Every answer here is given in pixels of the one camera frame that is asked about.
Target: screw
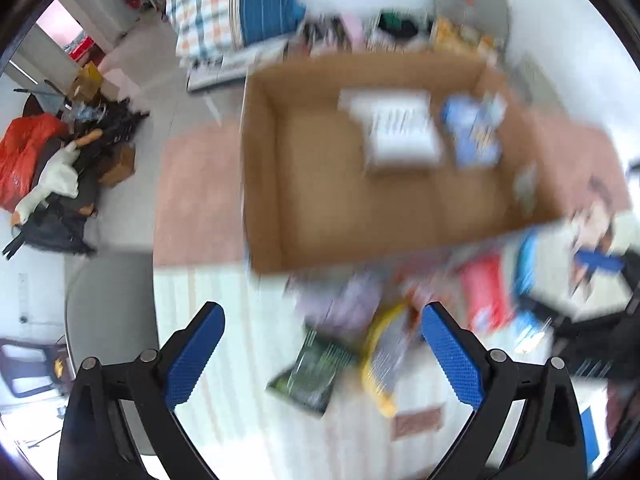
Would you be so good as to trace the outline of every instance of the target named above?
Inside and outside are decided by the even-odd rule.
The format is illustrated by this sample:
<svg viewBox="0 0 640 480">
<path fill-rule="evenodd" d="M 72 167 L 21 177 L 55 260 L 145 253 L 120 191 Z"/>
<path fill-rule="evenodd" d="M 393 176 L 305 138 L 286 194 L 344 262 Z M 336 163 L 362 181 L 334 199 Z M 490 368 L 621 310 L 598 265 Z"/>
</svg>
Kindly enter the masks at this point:
<svg viewBox="0 0 640 480">
<path fill-rule="evenodd" d="M 552 357 L 551 365 L 556 370 L 562 370 L 564 368 L 564 361 L 562 361 L 562 359 L 559 357 Z"/>
<path fill-rule="evenodd" d="M 143 363 L 150 363 L 151 361 L 155 361 L 156 357 L 158 357 L 158 352 L 151 348 L 149 350 L 143 350 L 140 354 L 140 360 Z"/>
<path fill-rule="evenodd" d="M 82 361 L 82 368 L 85 370 L 91 370 L 95 366 L 96 360 L 95 357 L 88 357 L 84 361 Z"/>
<path fill-rule="evenodd" d="M 489 352 L 489 357 L 497 363 L 503 363 L 507 360 L 507 354 L 498 349 L 491 350 Z"/>
</svg>

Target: black bag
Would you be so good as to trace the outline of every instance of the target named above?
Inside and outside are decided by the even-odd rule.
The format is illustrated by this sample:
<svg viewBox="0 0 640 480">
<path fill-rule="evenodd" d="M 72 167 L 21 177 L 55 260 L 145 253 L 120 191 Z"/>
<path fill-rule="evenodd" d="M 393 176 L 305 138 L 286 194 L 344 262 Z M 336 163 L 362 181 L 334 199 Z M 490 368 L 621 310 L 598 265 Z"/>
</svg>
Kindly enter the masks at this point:
<svg viewBox="0 0 640 480">
<path fill-rule="evenodd" d="M 50 203 L 49 207 L 39 205 L 24 225 L 18 226 L 20 234 L 2 254 L 10 260 L 23 244 L 41 251 L 93 254 L 95 249 L 82 239 L 85 222 L 86 217 L 79 214 L 66 216 L 58 202 Z"/>
</svg>

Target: red object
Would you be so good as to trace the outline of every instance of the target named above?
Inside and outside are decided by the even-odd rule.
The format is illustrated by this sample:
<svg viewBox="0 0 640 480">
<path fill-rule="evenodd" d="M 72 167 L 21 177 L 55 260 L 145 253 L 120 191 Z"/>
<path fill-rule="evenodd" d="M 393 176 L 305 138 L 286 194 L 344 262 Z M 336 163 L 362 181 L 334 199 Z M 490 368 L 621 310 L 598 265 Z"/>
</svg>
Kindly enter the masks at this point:
<svg viewBox="0 0 640 480">
<path fill-rule="evenodd" d="M 68 133 L 68 126 L 51 114 L 11 121 L 0 140 L 0 207 L 14 212 L 31 190 L 40 151 L 51 137 Z"/>
<path fill-rule="evenodd" d="M 71 59 L 73 59 L 74 61 L 78 61 L 78 59 L 82 57 L 82 54 L 84 54 L 94 45 L 95 41 L 87 36 L 78 46 L 75 47 L 75 49 L 71 51 L 71 54 L 69 54 L 69 56 L 71 56 Z"/>
<path fill-rule="evenodd" d="M 482 256 L 460 269 L 472 332 L 488 333 L 511 319 L 506 292 L 502 286 L 500 254 Z"/>
</svg>

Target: small cardboard box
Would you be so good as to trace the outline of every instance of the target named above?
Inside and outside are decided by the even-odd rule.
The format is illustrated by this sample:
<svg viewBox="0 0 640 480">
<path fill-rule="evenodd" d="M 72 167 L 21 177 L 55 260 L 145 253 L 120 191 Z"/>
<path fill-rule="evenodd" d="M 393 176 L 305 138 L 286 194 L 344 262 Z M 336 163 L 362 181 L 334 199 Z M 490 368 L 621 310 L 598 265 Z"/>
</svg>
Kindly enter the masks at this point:
<svg viewBox="0 0 640 480">
<path fill-rule="evenodd" d="M 428 170 L 372 176 L 363 135 L 338 110 L 345 88 L 424 89 L 447 153 Z M 438 120 L 443 100 L 500 92 L 496 168 L 459 170 Z M 244 220 L 258 274 L 441 249 L 559 219 L 564 208 L 536 136 L 504 76 L 447 53 L 338 54 L 248 77 L 242 115 Z M 534 200 L 516 198 L 530 174 Z"/>
<path fill-rule="evenodd" d="M 129 144 L 120 143 L 113 150 L 113 158 L 104 166 L 98 180 L 106 187 L 114 187 L 135 173 L 136 149 Z"/>
<path fill-rule="evenodd" d="M 94 100 L 104 82 L 104 77 L 98 72 L 96 66 L 89 62 L 78 71 L 78 76 L 69 87 L 66 97 L 72 101 L 90 103 Z"/>
</svg>

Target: stuffed goose toy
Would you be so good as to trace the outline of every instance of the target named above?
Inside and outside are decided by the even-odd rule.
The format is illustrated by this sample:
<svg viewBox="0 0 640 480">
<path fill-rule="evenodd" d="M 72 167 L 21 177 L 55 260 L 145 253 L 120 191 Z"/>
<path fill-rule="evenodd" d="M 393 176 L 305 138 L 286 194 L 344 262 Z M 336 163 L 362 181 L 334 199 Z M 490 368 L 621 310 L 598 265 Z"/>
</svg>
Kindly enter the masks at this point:
<svg viewBox="0 0 640 480">
<path fill-rule="evenodd" d="M 70 198 L 78 196 L 78 173 L 74 170 L 73 163 L 80 155 L 80 148 L 101 136 L 102 130 L 94 130 L 81 139 L 72 140 L 54 153 L 42 170 L 36 186 L 15 207 L 11 227 L 23 225 L 38 204 L 44 202 L 51 193 Z"/>
</svg>

